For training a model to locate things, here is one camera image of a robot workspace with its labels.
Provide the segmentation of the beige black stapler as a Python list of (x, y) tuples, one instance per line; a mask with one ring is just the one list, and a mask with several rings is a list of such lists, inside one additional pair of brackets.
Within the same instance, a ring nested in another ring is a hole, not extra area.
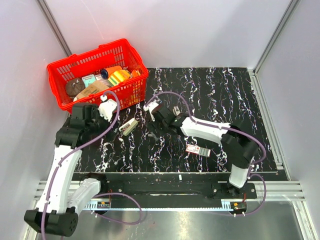
[(129, 135), (138, 125), (138, 121), (135, 118), (131, 118), (129, 121), (125, 122), (119, 127), (119, 131), (123, 136)]

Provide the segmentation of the red white staple box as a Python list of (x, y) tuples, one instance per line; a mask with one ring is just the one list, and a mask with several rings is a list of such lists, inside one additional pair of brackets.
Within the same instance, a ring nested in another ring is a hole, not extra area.
[(200, 147), (197, 145), (187, 144), (186, 151), (192, 154), (200, 155), (203, 157), (209, 157), (211, 154), (211, 150), (208, 148)]

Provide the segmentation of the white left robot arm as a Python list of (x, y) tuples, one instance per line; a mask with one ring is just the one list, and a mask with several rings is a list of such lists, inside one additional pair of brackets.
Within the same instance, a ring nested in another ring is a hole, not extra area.
[(100, 105), (77, 103), (71, 115), (55, 135), (54, 158), (43, 193), (36, 207), (27, 210), (24, 221), (37, 233), (70, 237), (76, 230), (81, 211), (94, 197), (108, 192), (107, 178), (89, 173), (80, 187), (69, 195), (75, 167), (82, 149), (94, 143), (116, 124), (119, 113), (116, 101)]

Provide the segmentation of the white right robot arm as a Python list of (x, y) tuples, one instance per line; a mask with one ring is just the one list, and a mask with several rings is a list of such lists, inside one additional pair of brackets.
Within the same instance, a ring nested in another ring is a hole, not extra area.
[(245, 193), (249, 168), (259, 146), (250, 139), (250, 135), (240, 131), (239, 125), (191, 118), (185, 113), (175, 115), (172, 110), (155, 102), (143, 109), (150, 115), (149, 130), (156, 135), (171, 133), (221, 145), (227, 155), (226, 168), (230, 172), (227, 192), (233, 198)]

